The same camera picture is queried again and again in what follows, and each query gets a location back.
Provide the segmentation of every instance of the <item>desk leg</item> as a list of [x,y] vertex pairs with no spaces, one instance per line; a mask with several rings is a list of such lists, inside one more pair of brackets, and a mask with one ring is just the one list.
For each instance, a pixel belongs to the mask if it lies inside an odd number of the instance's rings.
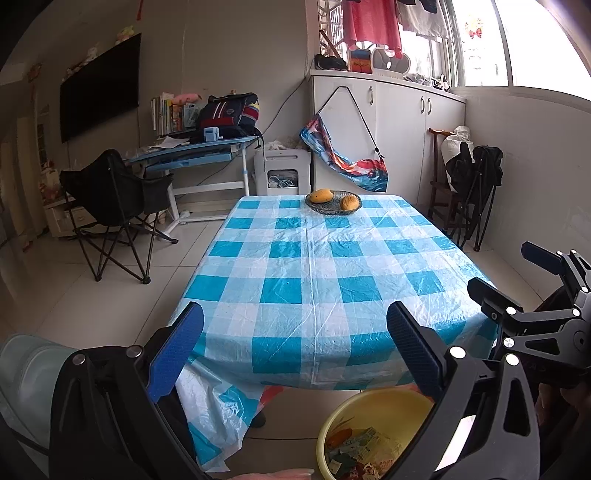
[[177,207],[177,200],[174,198],[173,193],[173,184],[171,183],[167,189],[168,193],[168,200],[170,201],[170,213],[173,216],[173,222],[167,227],[167,229],[163,232],[165,235],[170,235],[170,232],[179,224],[179,215],[178,215],[178,207]]
[[246,169],[246,144],[241,145],[241,152],[242,152],[242,174],[244,175],[244,190],[246,191],[246,196],[249,197],[251,195],[250,191],[248,190],[248,170]]

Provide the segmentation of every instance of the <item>backpack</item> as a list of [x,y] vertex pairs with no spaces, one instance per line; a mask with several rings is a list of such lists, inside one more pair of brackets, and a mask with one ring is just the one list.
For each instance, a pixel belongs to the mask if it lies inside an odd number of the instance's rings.
[[226,95],[207,100],[207,105],[199,112],[196,126],[201,138],[203,129],[218,127],[220,136],[225,138],[261,136],[255,127],[259,115],[258,97],[254,93]]

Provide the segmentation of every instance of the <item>black folding chair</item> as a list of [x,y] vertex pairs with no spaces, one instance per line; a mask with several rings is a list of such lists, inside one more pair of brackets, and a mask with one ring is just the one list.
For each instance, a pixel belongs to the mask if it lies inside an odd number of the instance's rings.
[[[150,261],[154,237],[159,236],[173,244],[178,243],[178,240],[164,235],[156,228],[158,215],[170,206],[167,189],[172,181],[172,175],[159,179],[141,179],[135,176],[125,166],[117,150],[105,150],[99,158],[80,171],[60,173],[60,182],[73,229],[96,281],[100,281],[107,262],[111,260],[142,283],[150,283]],[[68,195],[74,197],[74,202],[70,201]],[[76,225],[72,214],[72,209],[76,206],[83,206],[96,221],[82,226]],[[140,218],[142,213],[145,214],[144,218]],[[149,223],[147,220],[152,213],[155,213],[154,221]],[[131,220],[137,220],[139,223],[133,223]],[[106,232],[92,233],[88,230],[96,225],[105,226]],[[123,232],[127,240],[120,239]],[[140,232],[151,235],[145,269],[134,245]],[[94,243],[91,240],[93,238],[102,238],[102,247]],[[86,252],[84,241],[100,252],[96,269]],[[111,245],[107,250],[108,241],[111,241]],[[141,275],[113,258],[113,250],[117,243],[131,247]]]

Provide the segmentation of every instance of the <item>wall-mounted tv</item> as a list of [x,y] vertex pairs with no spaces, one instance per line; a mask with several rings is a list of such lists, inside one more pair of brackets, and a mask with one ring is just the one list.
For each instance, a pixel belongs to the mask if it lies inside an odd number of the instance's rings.
[[99,55],[61,84],[61,141],[137,108],[141,34]]

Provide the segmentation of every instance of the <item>paper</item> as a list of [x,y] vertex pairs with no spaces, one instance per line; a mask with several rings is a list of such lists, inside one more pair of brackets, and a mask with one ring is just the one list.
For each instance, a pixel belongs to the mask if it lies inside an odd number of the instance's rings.
[[189,139],[188,138],[171,138],[171,137],[166,137],[162,143],[158,144],[158,145],[152,145],[152,147],[154,148],[174,148],[174,147],[178,147],[181,144],[184,144],[185,142],[188,142]]

